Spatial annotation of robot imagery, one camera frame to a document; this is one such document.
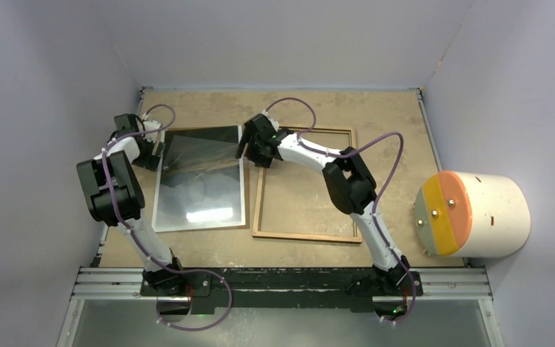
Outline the black wooden picture frame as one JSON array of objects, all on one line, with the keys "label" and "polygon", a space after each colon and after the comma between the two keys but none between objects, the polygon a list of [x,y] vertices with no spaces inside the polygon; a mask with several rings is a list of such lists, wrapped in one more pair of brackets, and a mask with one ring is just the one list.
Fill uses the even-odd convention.
[{"label": "black wooden picture frame", "polygon": [[258,171],[251,234],[255,239],[362,243],[355,223],[334,208],[322,175],[279,160]]}]

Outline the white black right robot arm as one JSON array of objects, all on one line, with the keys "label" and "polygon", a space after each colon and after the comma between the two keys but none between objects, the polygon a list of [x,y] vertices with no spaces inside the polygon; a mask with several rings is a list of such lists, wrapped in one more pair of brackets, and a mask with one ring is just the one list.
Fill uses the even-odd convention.
[{"label": "white black right robot arm", "polygon": [[320,174],[332,204],[349,216],[361,232],[379,289],[394,294],[405,283],[416,284],[406,256],[392,240],[379,213],[383,191],[377,189],[359,150],[318,145],[259,113],[244,123],[236,157],[245,157],[261,168],[269,168],[274,160],[296,163]]}]

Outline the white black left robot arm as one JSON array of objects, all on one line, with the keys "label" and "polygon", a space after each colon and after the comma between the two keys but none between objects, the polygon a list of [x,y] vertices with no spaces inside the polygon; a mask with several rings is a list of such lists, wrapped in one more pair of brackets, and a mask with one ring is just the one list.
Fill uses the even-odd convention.
[{"label": "white black left robot arm", "polygon": [[76,165],[85,203],[92,218],[116,228],[142,259],[145,287],[170,296],[186,288],[179,259],[145,217],[145,196],[133,167],[155,170],[158,155],[156,121],[126,113],[115,116],[116,130],[99,155]]}]

